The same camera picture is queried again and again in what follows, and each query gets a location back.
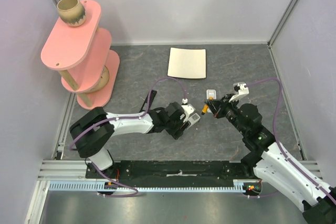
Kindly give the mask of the orange handle screwdriver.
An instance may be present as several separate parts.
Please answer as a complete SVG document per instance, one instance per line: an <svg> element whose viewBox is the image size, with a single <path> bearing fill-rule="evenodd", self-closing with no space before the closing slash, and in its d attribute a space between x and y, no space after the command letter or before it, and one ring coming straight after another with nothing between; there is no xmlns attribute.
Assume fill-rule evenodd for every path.
<svg viewBox="0 0 336 224"><path fill-rule="evenodd" d="M207 104L207 101L212 100L214 97L209 97L204 103L204 106L201 111L201 115L205 115L206 113L211 113L211 109L209 108L209 105Z"/></svg>

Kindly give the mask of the white remote control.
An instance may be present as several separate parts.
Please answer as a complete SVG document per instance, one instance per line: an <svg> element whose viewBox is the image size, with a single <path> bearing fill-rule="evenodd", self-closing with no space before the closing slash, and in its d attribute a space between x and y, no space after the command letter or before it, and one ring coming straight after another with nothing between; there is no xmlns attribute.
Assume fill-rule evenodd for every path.
<svg viewBox="0 0 336 224"><path fill-rule="evenodd" d="M194 124L196 124L201 119L200 115L198 113L192 114L186 121L186 129L189 129Z"/></svg>

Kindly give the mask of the black remote control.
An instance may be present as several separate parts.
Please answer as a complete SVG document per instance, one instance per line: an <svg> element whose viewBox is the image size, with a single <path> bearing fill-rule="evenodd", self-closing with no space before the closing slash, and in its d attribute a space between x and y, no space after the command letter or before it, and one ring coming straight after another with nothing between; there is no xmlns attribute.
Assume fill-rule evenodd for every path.
<svg viewBox="0 0 336 224"><path fill-rule="evenodd" d="M155 99L155 96L157 94L156 90L151 90L151 92L146 96L141 108L140 112L145 112L147 109L149 109Z"/></svg>

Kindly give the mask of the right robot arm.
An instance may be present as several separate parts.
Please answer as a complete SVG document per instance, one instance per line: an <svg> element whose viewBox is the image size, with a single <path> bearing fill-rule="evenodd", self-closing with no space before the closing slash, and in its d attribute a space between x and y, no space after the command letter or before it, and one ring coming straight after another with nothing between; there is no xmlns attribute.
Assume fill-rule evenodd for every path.
<svg viewBox="0 0 336 224"><path fill-rule="evenodd" d="M241 174L255 176L286 196L302 212L307 223L335 223L335 188L305 168L262 124L257 106L238 107L232 94L208 99L214 118L226 118L242 135L249 153L241 160Z"/></svg>

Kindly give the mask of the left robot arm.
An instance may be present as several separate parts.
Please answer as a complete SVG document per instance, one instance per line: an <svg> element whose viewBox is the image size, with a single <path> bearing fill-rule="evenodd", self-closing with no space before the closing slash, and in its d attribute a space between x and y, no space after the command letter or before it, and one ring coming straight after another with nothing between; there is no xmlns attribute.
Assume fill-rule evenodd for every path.
<svg viewBox="0 0 336 224"><path fill-rule="evenodd" d="M170 103L166 108L157 108L135 114L113 114L102 107L89 111L70 127L75 148L81 158L87 158L97 166L97 173L111 178L115 165L106 142L113 136L130 133L153 134L166 131L174 139L183 135L190 126L188 119L195 112L191 104Z"/></svg>

